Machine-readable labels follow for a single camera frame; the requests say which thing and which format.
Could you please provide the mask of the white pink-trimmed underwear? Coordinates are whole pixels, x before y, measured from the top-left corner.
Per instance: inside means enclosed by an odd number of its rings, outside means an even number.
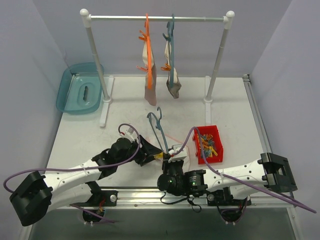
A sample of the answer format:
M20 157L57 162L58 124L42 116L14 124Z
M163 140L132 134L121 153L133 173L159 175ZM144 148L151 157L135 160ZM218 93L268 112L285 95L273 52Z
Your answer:
M184 143L183 140L176 139L174 137L171 137L168 134L165 134L165 139L167 141L168 147L172 147L172 146L180 147ZM159 143L157 142L155 136L147 137L146 140L150 142L152 145L159 147ZM186 157L183 159L184 163L183 163L182 169L184 172L189 172L191 170L191 163L190 163L190 150L187 145L184 147L183 152L186 155Z

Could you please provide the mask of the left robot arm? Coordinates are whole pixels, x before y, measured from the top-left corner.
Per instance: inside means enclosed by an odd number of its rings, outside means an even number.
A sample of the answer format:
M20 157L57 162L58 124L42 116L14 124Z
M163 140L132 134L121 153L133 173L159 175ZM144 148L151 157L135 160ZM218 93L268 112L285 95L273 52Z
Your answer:
M122 162L134 161L144 166L162 150L142 136L137 140L121 137L110 148L79 166L40 174L32 171L11 194L9 200L22 226L30 226L48 212L72 204L80 206L115 206L114 190L102 190L97 181L111 176Z

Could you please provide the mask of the yellow clothespin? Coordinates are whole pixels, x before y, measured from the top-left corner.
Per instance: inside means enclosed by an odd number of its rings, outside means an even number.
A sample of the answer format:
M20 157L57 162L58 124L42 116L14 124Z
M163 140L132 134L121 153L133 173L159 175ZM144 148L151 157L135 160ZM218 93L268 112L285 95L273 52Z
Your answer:
M156 159L156 160L163 160L164 159L164 154L163 153L159 153L159 154L156 154L155 156L154 156L154 158Z

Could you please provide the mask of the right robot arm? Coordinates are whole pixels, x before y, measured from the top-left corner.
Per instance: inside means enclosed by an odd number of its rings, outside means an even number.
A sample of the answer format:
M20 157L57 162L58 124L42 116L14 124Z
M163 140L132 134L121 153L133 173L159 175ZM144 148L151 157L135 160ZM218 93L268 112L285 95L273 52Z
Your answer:
M174 196L200 197L222 190L222 200L232 205L255 192L276 193L298 189L287 158L266 152L260 159L219 170L198 169L183 172L183 160L165 161L157 188Z

